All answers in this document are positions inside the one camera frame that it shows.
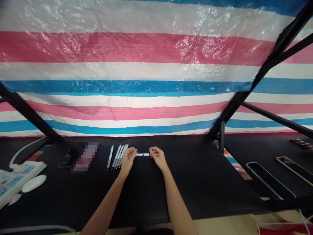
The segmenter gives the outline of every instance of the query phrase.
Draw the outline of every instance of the white cable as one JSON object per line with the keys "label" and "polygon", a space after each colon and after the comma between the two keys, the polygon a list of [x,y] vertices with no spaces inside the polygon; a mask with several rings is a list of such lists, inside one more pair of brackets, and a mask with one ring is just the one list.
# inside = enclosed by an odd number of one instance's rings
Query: white cable
{"label": "white cable", "polygon": [[310,221],[312,218],[313,218],[313,215],[310,215],[310,216],[306,219],[306,221],[308,222],[308,221]]}
{"label": "white cable", "polygon": [[13,170],[19,171],[19,170],[18,170],[19,164],[14,164],[14,160],[16,159],[16,157],[17,157],[17,156],[20,154],[20,152],[22,152],[25,148],[27,148],[28,146],[30,146],[30,145],[32,145],[32,144],[34,144],[34,143],[36,143],[36,142],[38,142],[38,141],[40,141],[40,140],[42,140],[42,139],[44,139],[44,138],[45,138],[45,137],[42,137],[41,139],[38,139],[38,140],[36,140],[36,141],[34,141],[34,142],[32,142],[32,143],[30,143],[30,144],[24,146],[23,148],[21,148],[21,149],[13,156],[13,158],[11,159],[10,164],[9,164],[9,167],[10,167],[11,169],[13,169]]}
{"label": "white cable", "polygon": [[302,220],[303,220],[303,223],[278,222],[278,223],[261,223],[261,224],[263,224],[263,225],[304,224],[304,226],[306,227],[306,230],[307,230],[307,234],[308,234],[308,235],[311,235],[310,230],[309,230],[309,228],[308,228],[308,226],[307,226],[307,224],[306,224],[306,221],[305,221],[305,219],[304,219],[304,216],[303,216],[303,214],[302,214],[302,211],[299,210],[299,213],[300,213],[300,215],[301,215],[301,218],[302,218]]}
{"label": "white cable", "polygon": [[261,232],[260,232],[260,226],[259,226],[259,224],[257,223],[257,226],[258,226],[258,233],[259,233],[259,235],[261,235]]}
{"label": "white cable", "polygon": [[300,215],[301,215],[301,217],[302,217],[304,226],[306,227],[307,234],[308,234],[308,235],[311,235],[310,230],[309,230],[309,228],[308,228],[308,226],[307,226],[307,224],[306,224],[306,221],[305,221],[305,219],[304,219],[304,217],[303,217],[302,211],[301,211],[300,209],[299,209],[299,213],[300,213]]}
{"label": "white cable", "polygon": [[72,232],[76,235],[76,231],[74,229],[67,227],[67,226],[62,226],[62,225],[42,225],[42,226],[31,226],[31,227],[5,228],[5,229],[0,229],[0,234],[31,232],[31,231],[48,230],[48,229],[62,229],[62,230]]}

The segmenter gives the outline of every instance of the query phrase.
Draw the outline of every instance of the white power strip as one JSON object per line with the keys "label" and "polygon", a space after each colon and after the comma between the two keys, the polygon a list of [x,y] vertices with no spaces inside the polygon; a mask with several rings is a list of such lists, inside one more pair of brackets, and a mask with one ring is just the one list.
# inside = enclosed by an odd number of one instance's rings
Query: white power strip
{"label": "white power strip", "polygon": [[22,164],[24,170],[8,172],[0,170],[0,209],[9,201],[12,195],[19,193],[23,185],[35,178],[47,165],[43,162],[26,161]]}

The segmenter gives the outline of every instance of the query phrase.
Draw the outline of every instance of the floor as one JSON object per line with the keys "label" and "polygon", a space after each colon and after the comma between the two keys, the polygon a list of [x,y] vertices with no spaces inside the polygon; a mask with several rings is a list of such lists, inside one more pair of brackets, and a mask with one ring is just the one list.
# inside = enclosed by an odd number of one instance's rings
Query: floor
{"label": "floor", "polygon": [[[199,235],[258,235],[257,223],[261,225],[262,223],[278,222],[280,218],[291,222],[302,223],[300,214],[295,210],[264,215],[248,214],[201,219],[194,220],[194,222]],[[171,228],[171,224],[152,225],[147,226],[146,229],[150,230],[159,227]],[[106,235],[130,235],[134,231],[134,227],[109,229]]]}

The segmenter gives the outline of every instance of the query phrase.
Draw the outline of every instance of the white stripe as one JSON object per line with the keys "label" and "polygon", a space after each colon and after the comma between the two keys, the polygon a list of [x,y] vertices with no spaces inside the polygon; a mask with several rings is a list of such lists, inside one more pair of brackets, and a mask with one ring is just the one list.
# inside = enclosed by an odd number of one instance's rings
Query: white stripe
{"label": "white stripe", "polygon": [[18,111],[1,112],[0,109],[0,122],[22,121],[22,120],[26,120],[26,118]]}
{"label": "white stripe", "polygon": [[11,0],[2,3],[0,31],[169,33],[276,41],[293,19],[259,9],[197,4]]}
{"label": "white stripe", "polygon": [[232,163],[232,166],[233,167],[239,167],[239,166],[241,167],[241,165],[239,163]]}
{"label": "white stripe", "polygon": [[271,68],[265,77],[270,78],[301,78],[311,79],[313,66],[311,64],[283,64],[280,63]]}
{"label": "white stripe", "polygon": [[251,82],[259,67],[171,63],[0,63],[1,80]]}
{"label": "white stripe", "polygon": [[198,116],[180,117],[180,118],[160,118],[160,119],[141,119],[141,120],[81,120],[66,117],[58,117],[45,113],[38,113],[44,120],[55,120],[70,125],[99,127],[99,128],[124,128],[124,127],[139,127],[139,126],[173,126],[182,125],[197,121],[209,121],[220,116],[221,112],[213,114],[203,114]]}
{"label": "white stripe", "polygon": [[[305,114],[279,114],[278,116],[285,118],[287,120],[296,120],[296,119],[305,119],[305,118],[313,118],[313,113],[305,113]],[[254,121],[272,121],[271,119],[262,116],[257,113],[242,113],[236,112],[231,117],[231,119],[237,120],[254,120]]]}
{"label": "white stripe", "polygon": [[100,134],[84,134],[84,133],[76,133],[76,132],[70,132],[70,131],[62,131],[62,130],[56,130],[57,133],[60,135],[66,135],[66,136],[111,136],[111,137],[119,137],[119,136],[126,136],[126,137],[132,137],[132,136],[153,136],[153,135],[188,135],[188,134],[204,134],[204,132],[208,131],[208,129],[199,129],[199,130],[191,130],[191,131],[182,131],[182,132],[173,132],[173,133],[163,133],[163,134],[150,134],[150,133],[144,133],[144,134],[112,134],[112,135],[100,135]]}
{"label": "white stripe", "polygon": [[[313,126],[303,125],[306,128],[313,130]],[[232,127],[225,127],[226,133],[236,133],[236,132],[270,132],[270,131],[284,131],[284,130],[291,130],[288,127],[254,127],[254,128],[232,128]]]}
{"label": "white stripe", "polygon": [[309,19],[306,25],[301,29],[294,41],[301,41],[312,33],[313,29],[313,18]]}
{"label": "white stripe", "polygon": [[225,157],[233,158],[233,156],[230,153],[224,153]]}
{"label": "white stripe", "polygon": [[35,93],[19,93],[28,101],[44,104],[67,106],[108,106],[108,107],[181,107],[202,104],[219,103],[229,101],[234,93],[223,93],[204,96],[180,96],[180,97],[127,97],[127,96],[68,96],[68,95],[42,95]]}
{"label": "white stripe", "polygon": [[264,94],[252,92],[246,101],[257,103],[311,104],[313,95]]}
{"label": "white stripe", "polygon": [[0,136],[7,136],[7,137],[25,137],[25,136],[37,136],[37,135],[44,135],[44,134],[40,130],[0,132]]}

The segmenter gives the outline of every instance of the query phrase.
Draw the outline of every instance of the person's left hand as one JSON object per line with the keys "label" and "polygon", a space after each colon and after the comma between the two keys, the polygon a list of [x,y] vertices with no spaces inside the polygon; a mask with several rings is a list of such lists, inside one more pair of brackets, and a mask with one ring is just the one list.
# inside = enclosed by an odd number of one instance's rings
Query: person's left hand
{"label": "person's left hand", "polygon": [[126,178],[129,174],[131,167],[133,166],[133,161],[136,157],[137,149],[136,148],[128,148],[126,149],[121,165],[120,175]]}

